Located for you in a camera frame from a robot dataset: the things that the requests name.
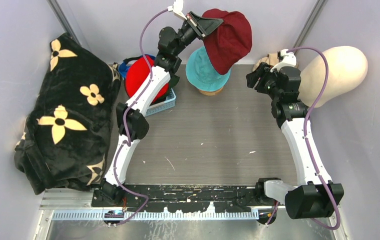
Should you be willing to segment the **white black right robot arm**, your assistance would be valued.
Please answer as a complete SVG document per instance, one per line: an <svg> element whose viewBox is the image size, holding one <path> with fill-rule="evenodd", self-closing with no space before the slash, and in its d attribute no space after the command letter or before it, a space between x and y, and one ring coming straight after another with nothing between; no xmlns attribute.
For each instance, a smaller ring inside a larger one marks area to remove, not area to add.
<svg viewBox="0 0 380 240"><path fill-rule="evenodd" d="M342 184L333 183L316 149L310 121L306 120L308 107L298 99L300 70L291 66L276 70L263 62L246 79L249 88L271 98L271 113L290 147L297 174L295 187L277 177L260 178L257 202L264 206L273 200L284 204L291 219L332 216L344 190Z"/></svg>

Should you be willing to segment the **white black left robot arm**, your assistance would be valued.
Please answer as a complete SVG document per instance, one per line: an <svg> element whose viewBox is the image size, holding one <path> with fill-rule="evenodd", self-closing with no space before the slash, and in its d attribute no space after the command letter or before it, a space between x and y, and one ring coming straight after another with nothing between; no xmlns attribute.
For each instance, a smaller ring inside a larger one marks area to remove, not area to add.
<svg viewBox="0 0 380 240"><path fill-rule="evenodd" d="M126 192L123 183L130 160L149 130L146 112L161 88L178 70L181 64L178 55L195 39L202 40L212 34L222 23L220 18L201 17L189 12L183 17L180 29L168 26L160 30L158 53L154 64L149 67L148 76L129 100L116 106L118 144L98 188L100 196L109 205L116 207L123 201Z"/></svg>

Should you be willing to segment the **dark red bucket hat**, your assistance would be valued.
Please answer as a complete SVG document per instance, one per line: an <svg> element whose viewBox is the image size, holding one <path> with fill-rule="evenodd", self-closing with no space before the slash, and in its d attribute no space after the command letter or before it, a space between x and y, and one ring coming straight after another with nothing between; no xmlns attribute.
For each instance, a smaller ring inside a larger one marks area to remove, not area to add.
<svg viewBox="0 0 380 240"><path fill-rule="evenodd" d="M225 75L252 49L250 22L239 11L229 12L218 8L209 9L202 16L223 20L223 23L207 36L203 43L213 68L220 75Z"/></svg>

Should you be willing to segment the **wooden hat stand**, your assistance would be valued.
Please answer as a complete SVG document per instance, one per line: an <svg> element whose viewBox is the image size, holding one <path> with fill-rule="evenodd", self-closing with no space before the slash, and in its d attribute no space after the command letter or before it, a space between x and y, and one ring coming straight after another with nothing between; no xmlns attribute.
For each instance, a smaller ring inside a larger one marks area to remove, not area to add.
<svg viewBox="0 0 380 240"><path fill-rule="evenodd" d="M204 91L204 90L198 89L198 91L205 96L215 96L219 94L220 92L222 92L222 90L223 90L223 87L215 91Z"/></svg>

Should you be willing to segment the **bright red bucket hat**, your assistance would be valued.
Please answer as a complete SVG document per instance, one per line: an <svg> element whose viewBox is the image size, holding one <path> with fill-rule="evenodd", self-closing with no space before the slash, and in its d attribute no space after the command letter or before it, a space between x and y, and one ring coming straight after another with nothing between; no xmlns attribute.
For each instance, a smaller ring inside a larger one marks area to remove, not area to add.
<svg viewBox="0 0 380 240"><path fill-rule="evenodd" d="M149 65L146 64L144 58L136 62L130 62L133 65L129 68L126 78L124 79L124 87L128 97L132 97L137 92L150 74L150 67L154 65L155 57L147 54L146 58Z"/></svg>

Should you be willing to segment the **cyan bucket hat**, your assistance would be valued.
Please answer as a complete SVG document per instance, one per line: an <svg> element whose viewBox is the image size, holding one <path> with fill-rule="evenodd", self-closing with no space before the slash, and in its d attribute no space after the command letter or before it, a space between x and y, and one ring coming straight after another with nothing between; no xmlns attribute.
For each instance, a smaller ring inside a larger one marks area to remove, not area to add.
<svg viewBox="0 0 380 240"><path fill-rule="evenodd" d="M231 74L219 74L213 67L208 57L206 48L200 47L188 58L185 73L189 83L198 90L215 92L220 90L228 82Z"/></svg>

